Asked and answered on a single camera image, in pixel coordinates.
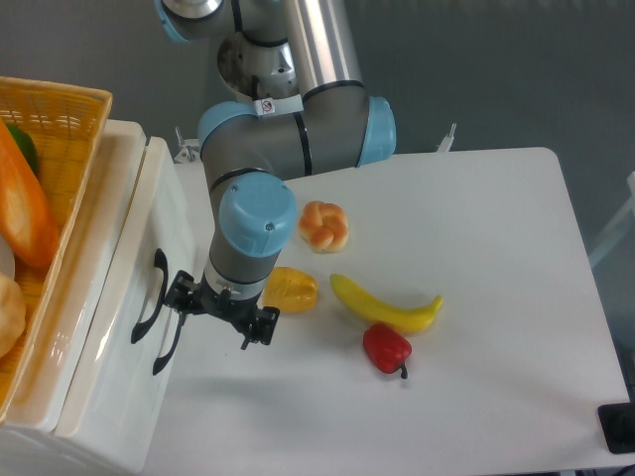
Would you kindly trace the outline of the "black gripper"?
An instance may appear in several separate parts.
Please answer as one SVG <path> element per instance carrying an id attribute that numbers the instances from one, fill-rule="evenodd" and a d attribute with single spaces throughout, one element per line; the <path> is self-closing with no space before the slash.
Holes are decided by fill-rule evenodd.
<path id="1" fill-rule="evenodd" d="M 230 291 L 217 293 L 206 278 L 198 284 L 184 270 L 179 270 L 168 286 L 164 305 L 179 315 L 179 326 L 183 326 L 191 314 L 211 315 L 231 324 L 244 337 L 242 350 L 251 343 L 269 345 L 281 313 L 273 306 L 259 308 L 255 297 L 234 299 Z"/>

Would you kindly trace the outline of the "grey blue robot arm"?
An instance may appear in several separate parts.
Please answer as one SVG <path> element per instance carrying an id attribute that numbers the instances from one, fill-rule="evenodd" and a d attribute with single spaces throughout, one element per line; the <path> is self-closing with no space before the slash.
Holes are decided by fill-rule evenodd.
<path id="1" fill-rule="evenodd" d="M 269 343 L 279 312 L 257 302 L 290 240 L 297 205 L 287 181 L 390 158 L 396 125 L 389 103 L 363 85 L 340 1 L 159 1 L 179 42 L 213 35 L 281 53 L 298 111 L 265 114 L 252 103 L 208 109 L 197 126 L 214 220 L 200 278 L 178 272 L 163 285 L 180 320 L 208 314 L 246 343 Z"/>

